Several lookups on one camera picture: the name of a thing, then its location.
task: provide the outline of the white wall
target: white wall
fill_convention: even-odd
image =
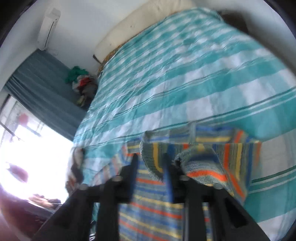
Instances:
[[[36,50],[37,36],[51,0],[38,0],[21,15],[0,48],[0,90],[17,67]]]
[[[249,32],[296,73],[296,39],[264,0],[194,0],[201,7],[242,14]]]
[[[50,8],[61,17],[49,42],[48,52],[69,68],[75,65],[96,73],[96,45],[117,23],[147,0],[54,0]]]

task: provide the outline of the wall-mounted air conditioner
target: wall-mounted air conditioner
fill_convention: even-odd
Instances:
[[[45,14],[37,39],[37,47],[40,50],[47,48],[60,16],[61,12],[55,8],[49,14]]]

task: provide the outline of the window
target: window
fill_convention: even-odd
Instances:
[[[67,163],[72,142],[36,118],[16,99],[9,97],[0,112],[0,183],[11,194],[28,199],[33,194],[65,202]],[[7,166],[28,173],[19,181]]]

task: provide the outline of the bed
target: bed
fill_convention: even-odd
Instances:
[[[243,130],[245,143],[262,145],[241,201],[271,240],[286,234],[296,218],[296,78],[270,51],[217,12],[192,8],[127,41],[98,82],[74,138],[85,151],[83,183],[116,175],[143,140],[200,143],[191,136],[200,128]],[[133,203],[120,208],[122,240],[180,240],[182,206],[170,204],[164,188],[142,162]]]

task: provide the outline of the teal curtain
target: teal curtain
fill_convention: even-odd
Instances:
[[[13,73],[5,89],[38,119],[69,140],[85,116],[76,106],[79,95],[65,84],[69,68],[37,50]]]

